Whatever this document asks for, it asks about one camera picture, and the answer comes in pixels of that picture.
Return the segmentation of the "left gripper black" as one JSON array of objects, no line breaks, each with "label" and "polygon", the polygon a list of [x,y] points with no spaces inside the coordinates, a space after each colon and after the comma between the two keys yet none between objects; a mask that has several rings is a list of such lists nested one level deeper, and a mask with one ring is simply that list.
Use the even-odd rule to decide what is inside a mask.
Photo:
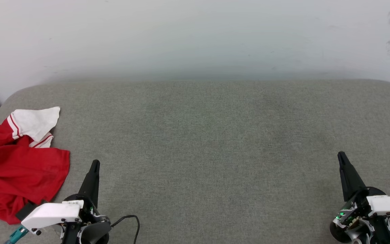
[{"label": "left gripper black", "polygon": [[80,190],[65,201],[83,201],[78,216],[62,224],[62,244],[107,244],[111,230],[108,216],[97,210],[99,202],[100,161],[93,160]]}]

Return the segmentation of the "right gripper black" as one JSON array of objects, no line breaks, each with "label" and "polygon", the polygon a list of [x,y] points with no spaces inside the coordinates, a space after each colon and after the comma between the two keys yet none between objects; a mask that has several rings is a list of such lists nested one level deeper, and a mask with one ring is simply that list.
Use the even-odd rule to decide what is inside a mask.
[{"label": "right gripper black", "polygon": [[346,203],[329,226],[331,235],[345,244],[390,244],[390,211],[377,213],[370,203],[387,195],[364,184],[345,152],[338,153],[338,161]]}]

